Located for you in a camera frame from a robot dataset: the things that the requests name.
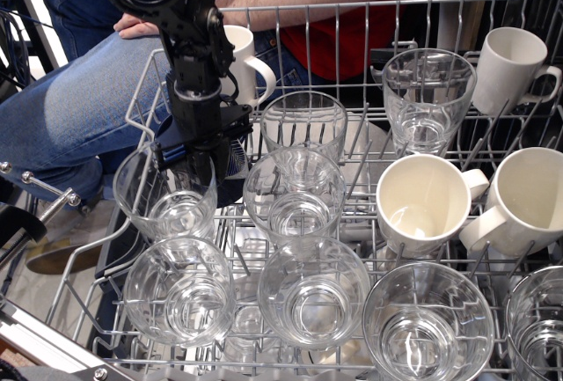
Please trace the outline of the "person's hand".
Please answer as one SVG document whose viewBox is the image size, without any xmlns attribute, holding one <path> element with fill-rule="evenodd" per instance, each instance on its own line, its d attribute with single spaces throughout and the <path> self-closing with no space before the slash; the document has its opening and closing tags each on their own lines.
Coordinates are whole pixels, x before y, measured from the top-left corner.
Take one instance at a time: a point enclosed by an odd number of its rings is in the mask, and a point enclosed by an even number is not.
<svg viewBox="0 0 563 381">
<path fill-rule="evenodd" d="M 159 35 L 159 29 L 156 25 L 127 13 L 122 14 L 121 18 L 113 25 L 113 29 L 125 40 Z"/>
</svg>

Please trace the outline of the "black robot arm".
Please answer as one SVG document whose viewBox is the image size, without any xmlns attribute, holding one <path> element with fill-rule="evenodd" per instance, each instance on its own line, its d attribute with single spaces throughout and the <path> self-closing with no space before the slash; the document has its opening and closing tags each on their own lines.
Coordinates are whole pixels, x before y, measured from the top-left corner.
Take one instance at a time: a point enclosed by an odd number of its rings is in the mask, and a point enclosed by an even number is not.
<svg viewBox="0 0 563 381">
<path fill-rule="evenodd" d="M 244 178 L 249 164 L 239 142 L 251 131 L 251 108 L 222 92 L 222 79 L 235 78 L 235 57 L 215 0 L 110 1 L 157 27 L 170 63 L 172 115 L 156 134 L 158 167 L 213 167 L 217 181 Z"/>
</svg>

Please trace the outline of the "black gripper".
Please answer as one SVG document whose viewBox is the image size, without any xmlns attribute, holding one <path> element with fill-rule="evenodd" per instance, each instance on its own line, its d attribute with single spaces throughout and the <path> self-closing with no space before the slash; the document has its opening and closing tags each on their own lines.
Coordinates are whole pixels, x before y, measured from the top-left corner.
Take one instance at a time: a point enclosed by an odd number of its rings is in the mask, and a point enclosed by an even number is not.
<svg viewBox="0 0 563 381">
<path fill-rule="evenodd" d="M 238 104 L 225 106 L 220 91 L 203 97 L 194 97 L 189 92 L 178 92 L 174 88 L 170 88 L 168 93 L 171 115 L 182 128 L 191 133 L 204 135 L 215 132 L 245 116 L 250 122 L 252 108 Z M 234 176 L 238 172 L 238 164 L 233 141 L 230 138 L 221 138 L 212 150 L 211 156 L 206 151 L 189 154 L 187 166 L 190 180 L 200 187 L 211 186 L 215 180 L 215 172 L 218 179 Z"/>
</svg>

